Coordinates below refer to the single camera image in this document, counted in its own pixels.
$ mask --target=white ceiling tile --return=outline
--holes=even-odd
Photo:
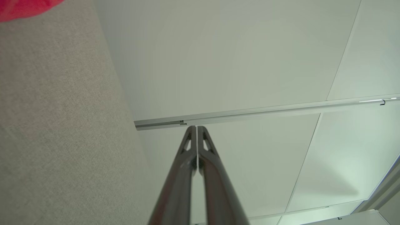
[[[279,225],[301,225],[349,215],[360,202],[344,203],[329,208],[283,216]]]
[[[328,100],[400,93],[400,1],[362,0]]]
[[[134,120],[325,100],[360,0],[97,1]]]
[[[271,217],[263,219],[249,219],[250,225],[277,225],[280,217]]]
[[[206,125],[248,217],[283,213],[318,115]],[[185,127],[140,131],[154,185],[161,190]],[[205,222],[202,177],[192,187],[192,223]]]
[[[288,211],[366,199],[400,153],[400,105],[324,113]]]

